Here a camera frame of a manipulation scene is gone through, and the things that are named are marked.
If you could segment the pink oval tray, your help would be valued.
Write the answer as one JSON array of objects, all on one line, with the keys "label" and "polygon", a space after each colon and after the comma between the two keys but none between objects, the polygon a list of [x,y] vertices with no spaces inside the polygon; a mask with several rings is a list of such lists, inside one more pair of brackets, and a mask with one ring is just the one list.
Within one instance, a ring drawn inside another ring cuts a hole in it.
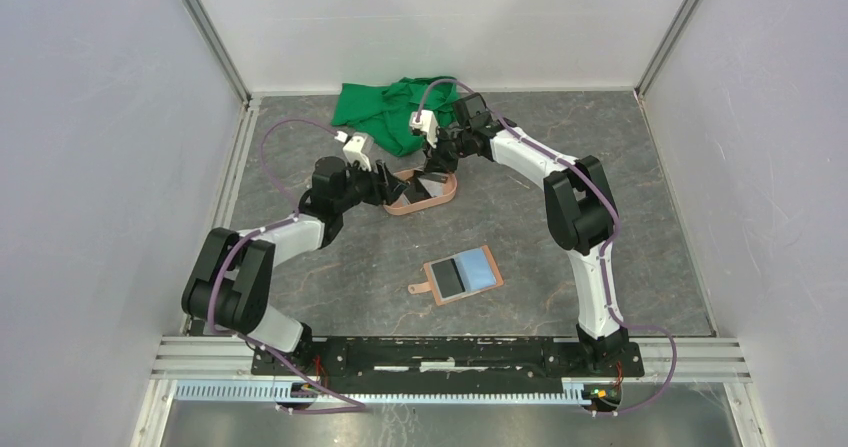
[{"label": "pink oval tray", "polygon": [[426,180],[424,180],[423,183],[432,194],[432,198],[416,204],[407,205],[405,198],[402,195],[400,199],[394,204],[384,206],[384,210],[387,213],[394,216],[408,215],[425,209],[446,204],[455,197],[458,187],[458,181],[456,175],[453,173],[450,173],[452,178],[446,184],[431,182],[429,180],[429,173],[425,173],[419,169],[402,170],[396,172],[395,175],[400,179],[403,179],[408,182],[408,180],[416,173],[421,173],[426,176]]}]

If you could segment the black card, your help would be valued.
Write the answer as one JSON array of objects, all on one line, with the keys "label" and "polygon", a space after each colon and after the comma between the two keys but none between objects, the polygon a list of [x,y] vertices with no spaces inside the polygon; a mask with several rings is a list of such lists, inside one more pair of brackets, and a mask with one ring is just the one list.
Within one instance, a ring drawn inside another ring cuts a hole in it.
[{"label": "black card", "polygon": [[430,270],[441,299],[446,300],[466,292],[458,265],[453,258],[432,263]]},{"label": "black card", "polygon": [[416,204],[432,198],[432,194],[423,183],[424,180],[426,180],[426,176],[421,173],[414,174],[408,180],[407,188],[403,193],[407,205]]}]

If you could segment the brown leather card holder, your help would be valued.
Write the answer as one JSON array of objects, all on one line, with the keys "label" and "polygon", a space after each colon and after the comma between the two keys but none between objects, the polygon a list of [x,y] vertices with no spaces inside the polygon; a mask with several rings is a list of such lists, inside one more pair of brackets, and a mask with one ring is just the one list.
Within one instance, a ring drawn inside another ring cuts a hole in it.
[{"label": "brown leather card holder", "polygon": [[[440,298],[433,283],[430,266],[432,263],[449,258],[453,258],[456,261],[466,292],[443,300]],[[421,283],[410,284],[407,287],[407,292],[411,295],[431,294],[434,302],[439,306],[463,300],[504,285],[502,274],[487,245],[465,250],[436,261],[427,262],[422,266],[422,271],[426,276],[426,280]]]}]

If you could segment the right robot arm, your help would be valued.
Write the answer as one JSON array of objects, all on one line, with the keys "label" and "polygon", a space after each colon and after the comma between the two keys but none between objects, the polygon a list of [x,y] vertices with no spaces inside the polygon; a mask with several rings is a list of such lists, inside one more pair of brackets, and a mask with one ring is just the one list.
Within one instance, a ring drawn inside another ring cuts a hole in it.
[{"label": "right robot arm", "polygon": [[456,121],[439,125],[421,108],[410,115],[425,140],[426,169],[454,172],[460,159],[484,157],[535,183],[544,194],[548,231],[568,255],[578,293],[577,359],[591,375],[612,368],[630,342],[614,288],[612,244],[620,219],[601,162],[565,155],[528,135],[471,94],[453,104]]}]

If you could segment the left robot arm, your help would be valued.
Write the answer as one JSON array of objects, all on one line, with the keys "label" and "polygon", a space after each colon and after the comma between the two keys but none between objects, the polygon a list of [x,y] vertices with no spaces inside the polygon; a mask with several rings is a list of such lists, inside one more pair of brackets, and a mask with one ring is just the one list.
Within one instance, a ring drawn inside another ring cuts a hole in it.
[{"label": "left robot arm", "polygon": [[328,246],[348,210],[390,205],[408,185],[381,161],[365,170],[338,157],[319,159],[296,212],[246,232],[216,227],[208,233],[182,294],[183,312],[275,350],[290,374],[306,372],[314,361],[312,331],[270,305],[274,268]]}]

